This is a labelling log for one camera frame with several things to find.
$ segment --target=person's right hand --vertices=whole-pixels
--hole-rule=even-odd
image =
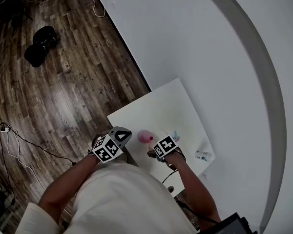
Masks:
[[[168,163],[174,165],[175,167],[177,167],[178,164],[180,164],[181,162],[185,162],[184,158],[178,152],[174,152],[174,151],[165,155],[164,159]]]

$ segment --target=white cable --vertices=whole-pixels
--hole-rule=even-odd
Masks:
[[[44,6],[44,3],[45,3],[45,2],[48,2],[48,1],[50,1],[50,0],[46,0],[46,1],[38,1],[38,0],[35,0],[35,1],[29,1],[29,0],[26,0],[26,1],[27,1],[27,2],[36,2],[36,3],[39,3],[39,7],[43,7],[43,6]],[[92,1],[93,1],[93,3],[94,3],[93,8],[92,8],[94,14],[96,15],[96,17],[103,18],[103,17],[105,16],[105,7],[104,7],[104,13],[103,13],[103,16],[99,16],[99,15],[97,15],[97,13],[96,13],[95,10],[94,10],[94,8],[96,7],[96,2],[95,2],[95,0],[92,0]]]
[[[34,170],[33,170],[31,167],[25,165],[24,163],[22,163],[22,162],[20,161],[20,150],[21,150],[21,145],[20,145],[20,141],[19,141],[19,135],[18,135],[19,133],[18,133],[17,130],[15,130],[13,133],[14,133],[14,135],[15,135],[16,141],[18,142],[18,155],[15,156],[15,155],[13,155],[13,154],[11,154],[11,153],[9,152],[9,132],[7,132],[7,133],[6,133],[6,134],[8,135],[7,150],[8,150],[9,155],[11,155],[11,156],[17,158],[20,164],[22,164],[23,166],[29,168],[29,169],[32,171],[33,175],[35,176],[37,182],[40,184],[41,188],[45,191],[45,188],[41,185],[41,183],[40,183],[40,181],[38,180],[36,174],[34,173]],[[73,216],[72,216],[72,215],[71,215],[66,209],[64,209],[64,211],[66,211],[67,214],[69,214],[71,217],[73,217]]]

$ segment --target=black object on floor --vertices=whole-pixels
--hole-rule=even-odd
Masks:
[[[47,51],[42,45],[33,44],[30,45],[25,51],[25,59],[34,67],[37,68],[44,62],[44,58],[47,55]]]
[[[25,51],[25,59],[37,68],[44,62],[44,58],[49,52],[49,44],[51,42],[58,43],[57,34],[51,26],[45,26],[38,30],[33,37],[33,45],[30,45]]]

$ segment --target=pink object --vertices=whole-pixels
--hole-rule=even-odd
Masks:
[[[148,143],[150,143],[153,139],[154,139],[154,137],[153,137],[153,133],[151,133],[151,132],[148,131],[148,130],[141,130],[141,131],[138,133],[138,140],[139,140],[141,143],[148,144]]]

